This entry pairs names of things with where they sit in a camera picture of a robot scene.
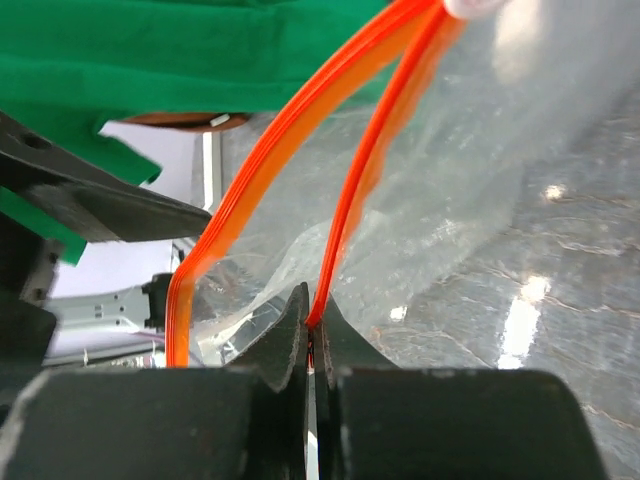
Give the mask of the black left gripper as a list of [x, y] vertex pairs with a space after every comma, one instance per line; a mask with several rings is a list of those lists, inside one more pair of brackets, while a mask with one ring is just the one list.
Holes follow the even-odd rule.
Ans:
[[[90, 243], [199, 235], [211, 215], [124, 182], [1, 115], [1, 186]], [[56, 328], [45, 309], [60, 243], [1, 216], [1, 378], [37, 372]]]

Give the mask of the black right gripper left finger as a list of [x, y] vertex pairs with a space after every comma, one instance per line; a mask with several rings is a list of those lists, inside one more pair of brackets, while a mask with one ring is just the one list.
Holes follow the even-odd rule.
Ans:
[[219, 368], [57, 369], [1, 429], [5, 479], [302, 479], [306, 284]]

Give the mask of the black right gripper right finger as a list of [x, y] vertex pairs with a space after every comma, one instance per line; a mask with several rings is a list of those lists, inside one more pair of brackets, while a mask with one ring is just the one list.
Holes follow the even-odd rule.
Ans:
[[539, 370], [403, 369], [329, 302], [313, 332], [324, 479], [603, 479], [578, 401]]

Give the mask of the clear zip top bag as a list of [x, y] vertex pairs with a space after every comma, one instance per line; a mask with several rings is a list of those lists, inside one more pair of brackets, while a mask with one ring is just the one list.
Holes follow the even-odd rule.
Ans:
[[253, 146], [175, 272], [167, 363], [208, 362], [306, 282], [356, 324], [408, 301], [512, 217], [520, 181], [639, 76], [635, 1], [397, 1]]

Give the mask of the green shirt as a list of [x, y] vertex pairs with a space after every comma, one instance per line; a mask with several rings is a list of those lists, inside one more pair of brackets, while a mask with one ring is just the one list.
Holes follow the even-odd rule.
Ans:
[[280, 110], [381, 1], [5, 1], [1, 109], [126, 182], [158, 164], [102, 135], [156, 113]]

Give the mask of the brown towel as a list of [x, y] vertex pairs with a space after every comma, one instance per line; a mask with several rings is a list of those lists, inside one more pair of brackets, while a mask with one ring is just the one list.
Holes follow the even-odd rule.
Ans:
[[239, 127], [247, 123], [250, 118], [251, 116], [245, 113], [156, 112], [122, 119], [121, 123], [192, 133], [208, 133]]

